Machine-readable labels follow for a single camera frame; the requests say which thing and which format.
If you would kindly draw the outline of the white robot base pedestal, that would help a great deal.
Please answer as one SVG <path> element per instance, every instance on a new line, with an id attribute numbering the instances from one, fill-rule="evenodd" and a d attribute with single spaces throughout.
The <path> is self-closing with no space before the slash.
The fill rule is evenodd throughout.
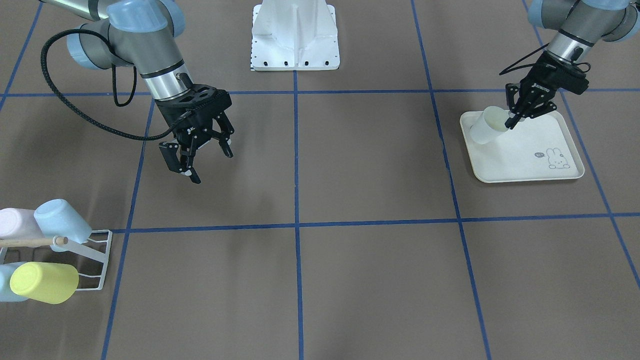
<path id="1" fill-rule="evenodd" d="M 263 0 L 252 11 L 252 71 L 339 68 L 336 9 L 324 0 Z"/>

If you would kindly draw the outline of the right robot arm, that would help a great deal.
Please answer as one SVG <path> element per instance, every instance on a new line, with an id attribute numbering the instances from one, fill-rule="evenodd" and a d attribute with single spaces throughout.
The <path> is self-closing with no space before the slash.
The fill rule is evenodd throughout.
<path id="1" fill-rule="evenodd" d="M 161 141 L 158 148 L 173 173 L 199 184 L 194 159 L 197 151 L 216 141 L 226 157 L 233 157 L 230 138 L 234 127 L 226 116 L 232 105 L 228 91 L 192 80 L 176 37 L 185 30 L 185 15 L 173 0 L 53 0 L 53 5 L 87 19 L 80 27 L 48 39 L 41 49 L 42 75 L 52 93 L 71 111 L 93 126 L 133 141 Z M 132 68 L 150 91 L 166 121 L 167 130 L 155 136 L 137 136 L 114 129 L 78 109 L 55 86 L 48 68 L 50 47 L 66 39 L 71 57 L 83 68 Z"/>

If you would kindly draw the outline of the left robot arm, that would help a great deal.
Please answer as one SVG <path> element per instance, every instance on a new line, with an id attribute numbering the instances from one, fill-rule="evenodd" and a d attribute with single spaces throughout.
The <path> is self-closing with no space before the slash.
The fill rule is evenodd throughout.
<path id="1" fill-rule="evenodd" d="M 510 130 L 523 119 L 556 110 L 553 98 L 559 89 L 576 95 L 588 89 L 581 66 L 598 41 L 619 43 L 639 31 L 637 0 L 534 0 L 527 16 L 533 26 L 557 34 L 539 48 L 541 55 L 528 64 L 527 75 L 505 86 L 505 127 Z"/>

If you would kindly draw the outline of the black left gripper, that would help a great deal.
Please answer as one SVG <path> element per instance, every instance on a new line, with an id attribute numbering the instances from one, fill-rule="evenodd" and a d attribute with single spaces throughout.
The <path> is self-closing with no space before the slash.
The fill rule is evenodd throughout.
<path id="1" fill-rule="evenodd" d="M 506 74 L 517 69 L 530 68 L 522 80 L 505 85 L 509 116 L 504 125 L 508 130 L 514 130 L 521 120 L 534 119 L 557 110 L 553 98 L 558 89 L 581 95 L 589 87 L 586 73 L 591 70 L 590 63 L 566 62 L 544 50 L 535 63 L 518 66 L 534 54 L 535 52 L 531 52 L 505 68 Z"/>

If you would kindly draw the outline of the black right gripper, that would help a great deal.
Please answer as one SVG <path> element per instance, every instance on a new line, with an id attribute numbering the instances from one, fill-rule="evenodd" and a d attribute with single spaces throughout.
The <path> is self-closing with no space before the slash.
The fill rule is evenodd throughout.
<path id="1" fill-rule="evenodd" d="M 210 141 L 216 141 L 227 158 L 234 156 L 230 140 L 233 125 L 225 113 L 233 104 L 228 91 L 194 84 L 185 94 L 166 101 L 156 100 L 155 104 L 174 136 L 172 141 L 158 145 L 170 171 L 201 184 L 194 159 L 197 151 Z"/>

